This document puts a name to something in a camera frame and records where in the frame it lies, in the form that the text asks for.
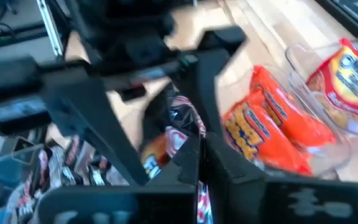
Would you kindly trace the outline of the red Maruchan ramen pack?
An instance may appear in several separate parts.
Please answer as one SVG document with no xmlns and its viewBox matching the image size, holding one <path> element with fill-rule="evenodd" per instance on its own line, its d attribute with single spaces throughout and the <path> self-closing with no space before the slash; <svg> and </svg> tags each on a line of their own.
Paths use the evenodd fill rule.
<svg viewBox="0 0 358 224">
<path fill-rule="evenodd" d="M 306 85 L 337 126 L 358 134 L 358 49 L 347 39 L 339 43 Z"/>
</svg>

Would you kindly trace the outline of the black Maruchan noodle pack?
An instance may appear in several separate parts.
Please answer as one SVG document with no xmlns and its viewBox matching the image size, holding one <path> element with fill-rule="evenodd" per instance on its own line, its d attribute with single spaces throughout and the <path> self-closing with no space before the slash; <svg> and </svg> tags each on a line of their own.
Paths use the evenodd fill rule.
<svg viewBox="0 0 358 224">
<path fill-rule="evenodd" d="M 52 190 L 80 185 L 82 178 L 65 165 L 66 150 L 60 146 L 42 149 L 39 163 L 9 197 L 2 224 L 39 224 L 40 201 Z"/>
<path fill-rule="evenodd" d="M 201 139 L 205 126 L 191 101 L 181 95 L 159 96 L 142 119 L 139 157 L 149 179 L 161 183 L 197 183 L 197 224 L 213 224 L 208 186 L 200 180 Z"/>
<path fill-rule="evenodd" d="M 87 158 L 86 171 L 91 185 L 129 185 L 121 173 L 98 152 L 93 152 Z"/>
</svg>

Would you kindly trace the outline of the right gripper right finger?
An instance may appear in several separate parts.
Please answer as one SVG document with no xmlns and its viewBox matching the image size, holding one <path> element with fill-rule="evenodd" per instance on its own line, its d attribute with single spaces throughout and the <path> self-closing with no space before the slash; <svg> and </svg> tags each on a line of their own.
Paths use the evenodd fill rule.
<svg viewBox="0 0 358 224">
<path fill-rule="evenodd" d="M 215 224 L 358 224 L 358 183 L 268 175 L 214 132 L 205 150 Z"/>
</svg>

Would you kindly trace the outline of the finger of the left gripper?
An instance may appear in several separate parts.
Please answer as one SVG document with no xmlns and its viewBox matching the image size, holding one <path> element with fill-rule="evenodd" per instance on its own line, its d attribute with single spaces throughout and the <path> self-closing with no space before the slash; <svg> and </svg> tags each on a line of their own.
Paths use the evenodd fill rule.
<svg viewBox="0 0 358 224">
<path fill-rule="evenodd" d="M 82 68 L 42 75 L 42 99 L 62 136 L 79 135 L 102 154 L 131 185 L 149 178 L 111 108 L 100 78 Z"/>
<path fill-rule="evenodd" d="M 246 40 L 247 36 L 239 26 L 203 31 L 198 45 L 190 51 L 197 61 L 177 81 L 177 88 L 192 102 L 206 130 L 219 137 L 223 132 L 216 102 L 215 78 Z"/>
</svg>

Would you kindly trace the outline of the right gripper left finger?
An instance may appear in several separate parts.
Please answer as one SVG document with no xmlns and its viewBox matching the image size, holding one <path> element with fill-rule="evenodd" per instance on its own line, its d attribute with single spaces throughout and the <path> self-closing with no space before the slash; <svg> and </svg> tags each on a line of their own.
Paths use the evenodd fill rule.
<svg viewBox="0 0 358 224">
<path fill-rule="evenodd" d="M 40 224 L 196 224 L 200 140 L 190 136 L 144 186 L 72 186 L 39 203 Z"/>
</svg>

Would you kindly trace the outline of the silver corner bracket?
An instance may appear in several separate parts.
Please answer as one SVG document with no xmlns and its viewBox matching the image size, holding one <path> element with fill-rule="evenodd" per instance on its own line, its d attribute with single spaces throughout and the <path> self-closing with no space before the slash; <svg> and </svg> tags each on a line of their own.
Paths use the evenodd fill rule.
<svg viewBox="0 0 358 224">
<path fill-rule="evenodd" d="M 61 57 L 63 55 L 63 45 L 52 11 L 47 3 L 47 0 L 37 0 L 37 4 L 39 6 L 39 11 L 47 30 L 54 54 L 57 57 Z"/>
</svg>

